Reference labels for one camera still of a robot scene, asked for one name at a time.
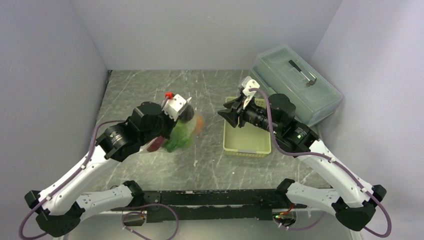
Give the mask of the pale green plastic basket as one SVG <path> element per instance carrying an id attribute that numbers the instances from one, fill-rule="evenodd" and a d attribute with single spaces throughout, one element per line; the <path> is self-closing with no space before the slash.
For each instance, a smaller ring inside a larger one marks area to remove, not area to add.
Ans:
<path id="1" fill-rule="evenodd" d="M 222 147 L 226 155 L 263 158 L 272 152 L 271 135 L 250 123 L 240 128 L 225 121 Z"/>

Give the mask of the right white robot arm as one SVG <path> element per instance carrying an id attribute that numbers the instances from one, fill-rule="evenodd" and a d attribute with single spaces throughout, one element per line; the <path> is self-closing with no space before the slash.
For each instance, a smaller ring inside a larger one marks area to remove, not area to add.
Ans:
<path id="1" fill-rule="evenodd" d="M 280 207 L 310 206 L 335 216 L 352 231 L 365 230 L 376 209 L 381 207 L 386 189 L 352 173 L 311 128 L 295 119 L 295 113 L 295 105 L 281 93 L 269 96 L 263 107 L 241 93 L 218 111 L 234 128 L 248 123 L 269 132 L 279 152 L 307 164 L 332 187 L 331 190 L 318 189 L 286 178 L 275 190 L 275 200 Z"/>

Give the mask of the green cabbage toy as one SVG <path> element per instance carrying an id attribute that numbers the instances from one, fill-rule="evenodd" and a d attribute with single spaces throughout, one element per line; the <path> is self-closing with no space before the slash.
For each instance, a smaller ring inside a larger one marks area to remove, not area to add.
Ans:
<path id="1" fill-rule="evenodd" d="M 194 120 L 186 123 L 178 121 L 171 133 L 170 139 L 166 139 L 161 148 L 168 153 L 173 153 L 191 147 L 196 138 L 194 133 L 195 126 L 196 123 Z"/>

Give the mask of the clear lidded storage box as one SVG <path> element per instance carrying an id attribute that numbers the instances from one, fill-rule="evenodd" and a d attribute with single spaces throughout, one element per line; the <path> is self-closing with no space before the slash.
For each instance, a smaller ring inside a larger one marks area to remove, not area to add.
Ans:
<path id="1" fill-rule="evenodd" d="M 316 83 L 306 87 L 307 80 L 289 64 L 289 60 L 312 72 L 317 77 Z M 334 113 L 343 98 L 334 86 L 287 45 L 258 54 L 250 72 L 268 96 L 286 95 L 296 107 L 295 118 L 309 127 Z"/>

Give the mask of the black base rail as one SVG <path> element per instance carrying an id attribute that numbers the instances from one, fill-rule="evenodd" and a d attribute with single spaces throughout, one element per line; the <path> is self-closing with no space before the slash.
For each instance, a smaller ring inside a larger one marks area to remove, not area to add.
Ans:
<path id="1" fill-rule="evenodd" d="M 135 203 L 146 211 L 148 223 L 175 219 L 270 221 L 280 212 L 305 208 L 289 202 L 274 189 L 145 191 Z"/>

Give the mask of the dark purple mangosteen toy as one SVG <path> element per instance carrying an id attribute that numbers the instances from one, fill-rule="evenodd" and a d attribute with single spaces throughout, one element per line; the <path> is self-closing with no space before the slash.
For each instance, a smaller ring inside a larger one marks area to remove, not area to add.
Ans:
<path id="1" fill-rule="evenodd" d="M 179 116 L 179 120 L 182 123 L 188 123 L 189 121 L 191 121 L 193 119 L 193 117 L 195 116 L 195 110 L 194 108 L 189 104 L 184 111 L 181 113 L 181 115 Z"/>

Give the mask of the clear dotted zip bag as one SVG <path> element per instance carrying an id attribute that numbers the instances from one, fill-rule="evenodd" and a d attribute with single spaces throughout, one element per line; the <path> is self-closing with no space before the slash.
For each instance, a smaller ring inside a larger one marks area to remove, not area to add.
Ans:
<path id="1" fill-rule="evenodd" d="M 194 144 L 195 138 L 202 131 L 204 125 L 205 121 L 202 115 L 189 104 L 180 115 L 169 138 L 159 136 L 149 142 L 147 147 L 143 147 L 140 152 L 181 152 Z"/>

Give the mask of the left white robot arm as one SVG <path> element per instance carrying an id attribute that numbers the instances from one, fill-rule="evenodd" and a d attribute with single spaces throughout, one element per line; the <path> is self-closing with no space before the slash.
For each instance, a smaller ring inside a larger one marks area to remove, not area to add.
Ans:
<path id="1" fill-rule="evenodd" d="M 155 142 L 170 138 L 188 105 L 177 97 L 162 105 L 145 101 L 127 119 L 106 121 L 105 131 L 93 133 L 88 152 L 75 166 L 44 190 L 31 190 L 25 195 L 42 234 L 61 237 L 101 212 L 142 207 L 145 194 L 133 180 L 105 191 L 86 192 L 86 187 L 128 156 L 152 153 Z"/>

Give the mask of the purple eggplant toy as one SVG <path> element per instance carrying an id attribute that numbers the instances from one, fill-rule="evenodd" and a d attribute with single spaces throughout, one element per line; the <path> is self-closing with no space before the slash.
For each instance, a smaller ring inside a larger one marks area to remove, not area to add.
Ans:
<path id="1" fill-rule="evenodd" d="M 166 141 L 165 137 L 158 136 L 157 138 L 152 140 L 151 143 L 148 145 L 148 147 L 146 148 L 147 152 L 151 153 L 151 152 L 157 151 L 158 149 L 162 147 L 165 141 Z"/>

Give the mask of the orange peach toy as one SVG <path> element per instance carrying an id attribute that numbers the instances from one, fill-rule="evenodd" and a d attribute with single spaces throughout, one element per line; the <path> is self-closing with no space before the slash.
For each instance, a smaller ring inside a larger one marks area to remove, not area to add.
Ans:
<path id="1" fill-rule="evenodd" d="M 196 124 L 195 124 L 195 128 L 194 128 L 194 133 L 198 134 L 204 127 L 204 120 L 202 117 L 197 116 L 196 117 Z"/>

